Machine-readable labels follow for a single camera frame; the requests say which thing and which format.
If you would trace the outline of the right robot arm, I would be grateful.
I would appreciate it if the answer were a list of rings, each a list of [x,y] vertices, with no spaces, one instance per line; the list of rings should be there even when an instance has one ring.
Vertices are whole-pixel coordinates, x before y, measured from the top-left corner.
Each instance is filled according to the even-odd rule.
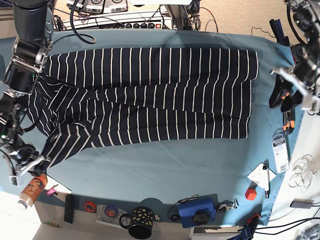
[[[17,37],[3,78],[7,90],[0,99],[0,151],[8,164],[9,181],[17,187],[26,173],[39,176],[39,164],[47,160],[21,139],[25,133],[21,123],[52,49],[55,5],[54,0],[12,1]]]

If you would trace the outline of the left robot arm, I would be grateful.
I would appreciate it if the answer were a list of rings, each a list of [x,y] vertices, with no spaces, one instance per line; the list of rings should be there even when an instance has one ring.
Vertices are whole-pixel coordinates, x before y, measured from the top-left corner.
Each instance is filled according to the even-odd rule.
[[[320,114],[320,2],[318,0],[286,0],[287,18],[299,44],[292,55],[295,66],[271,69],[281,84],[296,89],[280,103],[283,113],[296,106],[312,114]]]

